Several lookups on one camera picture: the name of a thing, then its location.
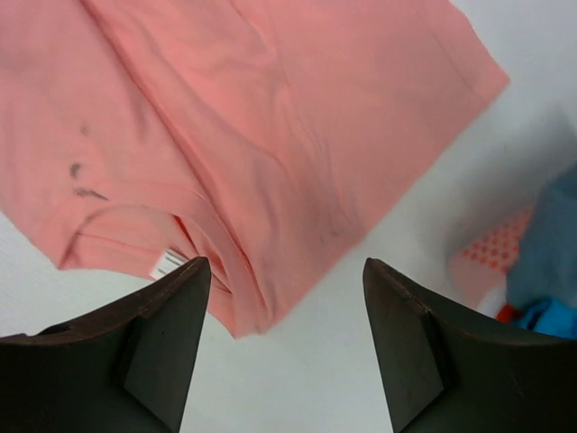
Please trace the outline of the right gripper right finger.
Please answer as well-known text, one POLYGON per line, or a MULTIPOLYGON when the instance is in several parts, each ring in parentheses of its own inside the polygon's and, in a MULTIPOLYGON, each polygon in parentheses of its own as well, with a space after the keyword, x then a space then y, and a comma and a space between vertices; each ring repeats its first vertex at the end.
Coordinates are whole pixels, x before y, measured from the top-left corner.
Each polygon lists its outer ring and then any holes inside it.
POLYGON ((575 431, 574 341, 488 318, 378 259, 362 281, 394 431, 575 431))

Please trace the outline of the pink t shirt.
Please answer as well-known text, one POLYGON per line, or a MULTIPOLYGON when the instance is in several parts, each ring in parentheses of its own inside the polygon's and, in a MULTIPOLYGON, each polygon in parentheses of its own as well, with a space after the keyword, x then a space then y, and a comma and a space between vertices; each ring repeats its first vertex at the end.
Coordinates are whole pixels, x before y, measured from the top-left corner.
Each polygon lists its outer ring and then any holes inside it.
POLYGON ((206 257, 262 334, 507 84, 448 1, 4 1, 1 209, 60 269, 206 257))

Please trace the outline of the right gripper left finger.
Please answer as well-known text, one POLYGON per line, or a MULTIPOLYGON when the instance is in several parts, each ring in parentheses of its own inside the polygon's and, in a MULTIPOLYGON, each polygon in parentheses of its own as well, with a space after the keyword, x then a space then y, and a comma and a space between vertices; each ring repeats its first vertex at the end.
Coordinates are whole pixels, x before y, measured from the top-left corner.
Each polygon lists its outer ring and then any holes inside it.
POLYGON ((179 431, 210 281, 197 257, 83 316, 3 337, 2 431, 179 431))

